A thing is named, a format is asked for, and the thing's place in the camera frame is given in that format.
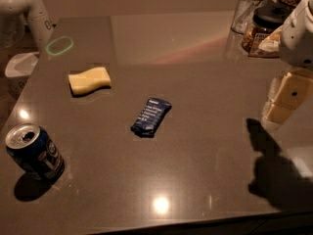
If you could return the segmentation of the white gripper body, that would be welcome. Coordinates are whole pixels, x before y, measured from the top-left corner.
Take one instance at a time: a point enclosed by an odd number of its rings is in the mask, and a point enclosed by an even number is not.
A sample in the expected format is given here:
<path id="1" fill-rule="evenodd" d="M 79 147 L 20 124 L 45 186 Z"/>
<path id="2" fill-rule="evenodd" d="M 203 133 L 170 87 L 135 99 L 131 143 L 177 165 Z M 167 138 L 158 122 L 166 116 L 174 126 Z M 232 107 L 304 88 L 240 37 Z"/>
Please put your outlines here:
<path id="1" fill-rule="evenodd" d="M 313 68 L 313 0 L 301 0 L 284 21 L 280 57 L 293 67 Z"/>

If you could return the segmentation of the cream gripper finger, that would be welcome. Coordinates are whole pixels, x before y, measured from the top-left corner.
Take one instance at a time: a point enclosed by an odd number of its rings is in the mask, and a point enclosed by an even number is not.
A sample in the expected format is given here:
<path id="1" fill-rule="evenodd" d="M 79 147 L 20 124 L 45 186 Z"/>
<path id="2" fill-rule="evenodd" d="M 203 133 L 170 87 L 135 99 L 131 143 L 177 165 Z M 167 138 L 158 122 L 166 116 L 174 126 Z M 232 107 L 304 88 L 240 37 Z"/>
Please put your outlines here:
<path id="1" fill-rule="evenodd" d="M 313 94 L 313 70 L 291 70 L 282 78 L 275 100 L 264 105 L 264 124 L 283 124 Z"/>
<path id="2" fill-rule="evenodd" d="M 275 76 L 270 84 L 267 99 L 269 102 L 273 102 L 278 94 L 283 78 L 281 76 Z"/>

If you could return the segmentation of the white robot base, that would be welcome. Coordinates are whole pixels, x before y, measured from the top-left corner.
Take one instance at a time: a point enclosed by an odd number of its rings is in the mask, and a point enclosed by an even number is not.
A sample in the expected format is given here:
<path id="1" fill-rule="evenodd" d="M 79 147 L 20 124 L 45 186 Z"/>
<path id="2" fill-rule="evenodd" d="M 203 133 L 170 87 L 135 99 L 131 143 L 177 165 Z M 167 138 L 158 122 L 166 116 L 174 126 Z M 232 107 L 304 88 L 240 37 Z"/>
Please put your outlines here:
<path id="1" fill-rule="evenodd" d="M 43 0 L 0 0 L 0 46 L 9 48 L 24 36 L 27 24 L 39 52 L 53 32 Z"/>

